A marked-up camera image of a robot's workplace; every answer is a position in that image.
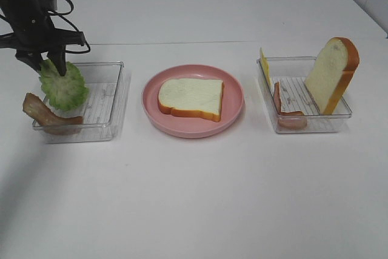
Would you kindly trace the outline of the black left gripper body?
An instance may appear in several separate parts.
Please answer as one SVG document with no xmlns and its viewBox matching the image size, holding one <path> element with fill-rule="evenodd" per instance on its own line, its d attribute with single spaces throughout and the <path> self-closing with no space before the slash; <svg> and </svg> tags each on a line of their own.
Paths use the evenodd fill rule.
<svg viewBox="0 0 388 259">
<path fill-rule="evenodd" d="M 71 0 L 57 0 L 55 12 L 44 10 L 38 0 L 1 0 L 5 21 L 13 30 L 1 36 L 1 45 L 20 51 L 43 53 L 57 45 L 85 45 L 83 32 L 66 19 Z"/>
</svg>

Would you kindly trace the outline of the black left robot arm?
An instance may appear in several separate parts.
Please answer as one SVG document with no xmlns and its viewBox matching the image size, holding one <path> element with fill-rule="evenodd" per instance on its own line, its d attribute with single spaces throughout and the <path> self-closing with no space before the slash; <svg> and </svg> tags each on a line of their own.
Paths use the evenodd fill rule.
<svg viewBox="0 0 388 259">
<path fill-rule="evenodd" d="M 15 58 L 34 71 L 41 69 L 42 53 L 54 63 L 60 76 L 66 74 L 67 45 L 88 46 L 83 32 L 74 24 L 73 30 L 56 28 L 52 16 L 64 21 L 74 9 L 71 0 L 1 0 L 1 19 L 12 28 L 1 35 L 2 49 L 15 49 Z"/>
</svg>

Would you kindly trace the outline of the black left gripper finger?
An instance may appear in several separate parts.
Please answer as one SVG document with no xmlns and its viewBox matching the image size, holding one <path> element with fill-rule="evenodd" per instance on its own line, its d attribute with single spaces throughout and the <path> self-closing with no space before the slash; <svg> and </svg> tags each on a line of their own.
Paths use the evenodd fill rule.
<svg viewBox="0 0 388 259">
<path fill-rule="evenodd" d="M 43 62 L 43 58 L 40 53 L 35 52 L 16 52 L 15 58 L 29 67 L 31 67 L 34 71 L 41 71 L 41 63 Z"/>
<path fill-rule="evenodd" d="M 57 45 L 52 47 L 47 52 L 47 57 L 54 64 L 60 76 L 65 76 L 66 60 L 65 60 L 65 45 Z"/>
</svg>

